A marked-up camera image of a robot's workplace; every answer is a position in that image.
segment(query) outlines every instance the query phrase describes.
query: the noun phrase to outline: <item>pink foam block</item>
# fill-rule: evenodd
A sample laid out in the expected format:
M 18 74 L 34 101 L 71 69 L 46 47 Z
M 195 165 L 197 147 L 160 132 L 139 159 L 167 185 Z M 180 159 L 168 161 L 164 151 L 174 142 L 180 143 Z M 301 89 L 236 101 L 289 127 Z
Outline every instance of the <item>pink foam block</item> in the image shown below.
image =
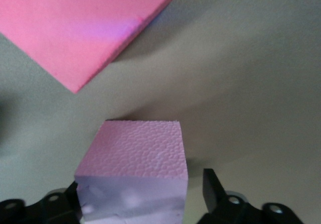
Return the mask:
M 171 0 L 0 0 L 0 32 L 76 93 Z
M 75 180 L 86 223 L 182 223 L 188 173 L 180 123 L 106 121 Z

